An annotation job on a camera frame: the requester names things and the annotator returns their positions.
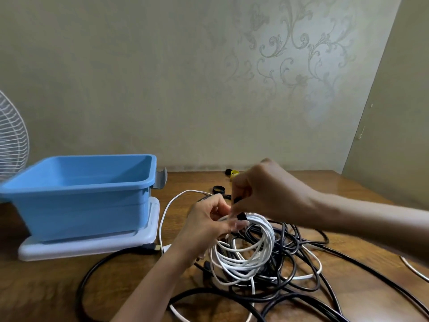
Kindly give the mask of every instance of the hand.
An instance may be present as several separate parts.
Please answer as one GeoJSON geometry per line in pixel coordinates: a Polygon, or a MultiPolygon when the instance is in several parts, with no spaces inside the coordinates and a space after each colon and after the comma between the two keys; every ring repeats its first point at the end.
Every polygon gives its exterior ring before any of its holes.
{"type": "Polygon", "coordinates": [[[218,222],[221,217],[230,213],[230,209],[219,194],[194,204],[189,210],[185,225],[171,245],[172,249],[182,252],[181,255],[191,265],[219,236],[245,228],[249,222],[237,218],[218,222]]]}
{"type": "Polygon", "coordinates": [[[287,173],[276,162],[264,159],[232,179],[232,200],[242,197],[231,213],[256,212],[280,222],[312,227],[313,200],[318,192],[287,173]]]}

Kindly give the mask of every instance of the left hand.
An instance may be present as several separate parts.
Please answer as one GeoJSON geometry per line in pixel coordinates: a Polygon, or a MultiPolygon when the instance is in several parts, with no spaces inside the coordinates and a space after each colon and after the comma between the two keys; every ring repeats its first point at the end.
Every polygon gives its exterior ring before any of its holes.
{"type": "Polygon", "coordinates": [[[169,251],[175,249],[182,252],[181,255],[184,255],[189,265],[192,265],[197,256],[213,245],[219,236],[237,232],[248,226],[248,221],[237,218],[218,222],[221,217],[227,216],[230,210],[231,207],[220,194],[194,204],[169,251]]]}

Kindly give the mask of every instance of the black ring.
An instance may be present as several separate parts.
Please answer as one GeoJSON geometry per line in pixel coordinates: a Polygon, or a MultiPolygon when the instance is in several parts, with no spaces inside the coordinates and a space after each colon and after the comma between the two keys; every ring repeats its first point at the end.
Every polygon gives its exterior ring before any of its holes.
{"type": "Polygon", "coordinates": [[[215,185],[212,189],[212,194],[217,195],[217,194],[221,194],[224,195],[225,194],[225,188],[223,186],[220,185],[215,185]]]}

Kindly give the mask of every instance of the electric fan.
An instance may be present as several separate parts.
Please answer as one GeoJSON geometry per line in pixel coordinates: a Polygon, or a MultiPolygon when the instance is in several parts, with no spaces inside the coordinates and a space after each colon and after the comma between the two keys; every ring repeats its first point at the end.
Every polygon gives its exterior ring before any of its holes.
{"type": "Polygon", "coordinates": [[[28,154],[29,141],[24,120],[0,91],[0,183],[25,167],[28,154]]]}

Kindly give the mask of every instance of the wall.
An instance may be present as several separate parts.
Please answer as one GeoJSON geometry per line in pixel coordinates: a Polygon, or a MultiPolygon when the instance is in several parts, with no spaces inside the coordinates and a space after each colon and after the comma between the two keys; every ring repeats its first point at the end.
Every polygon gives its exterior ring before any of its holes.
{"type": "Polygon", "coordinates": [[[403,0],[344,175],[429,209],[429,0],[403,0]]]}
{"type": "Polygon", "coordinates": [[[0,0],[30,162],[341,172],[400,0],[0,0]]]}

